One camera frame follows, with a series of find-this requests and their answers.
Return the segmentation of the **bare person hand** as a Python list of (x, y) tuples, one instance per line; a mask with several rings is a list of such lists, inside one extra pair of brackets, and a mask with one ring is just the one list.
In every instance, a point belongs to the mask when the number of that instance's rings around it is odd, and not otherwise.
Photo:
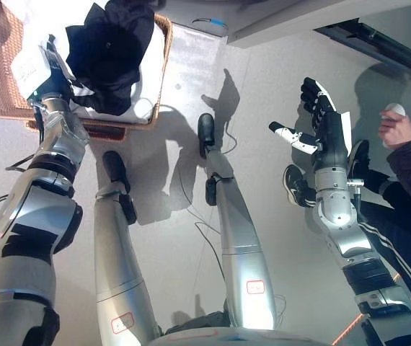
[(379, 137), (383, 144), (392, 150), (411, 142), (411, 119), (393, 110), (380, 113)]

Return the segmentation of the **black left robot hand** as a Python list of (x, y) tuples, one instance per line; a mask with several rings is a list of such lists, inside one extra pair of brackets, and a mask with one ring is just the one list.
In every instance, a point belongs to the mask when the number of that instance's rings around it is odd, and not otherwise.
[(38, 86), (35, 86), (28, 95), (27, 101), (41, 102), (47, 94), (55, 94), (60, 98), (70, 102), (74, 97), (73, 80), (65, 66), (65, 63), (58, 53), (55, 45), (56, 37), (52, 34), (40, 46), (40, 53), (45, 59), (46, 77), (42, 77)]

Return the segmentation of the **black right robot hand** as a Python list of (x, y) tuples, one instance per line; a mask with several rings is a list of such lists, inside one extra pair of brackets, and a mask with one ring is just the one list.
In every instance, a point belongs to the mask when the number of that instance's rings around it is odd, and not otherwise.
[(350, 116), (337, 111), (330, 93), (315, 79), (306, 77), (301, 85), (301, 103), (311, 115), (312, 135), (276, 121), (269, 129), (292, 148), (311, 156), (313, 170), (346, 168), (351, 151)]

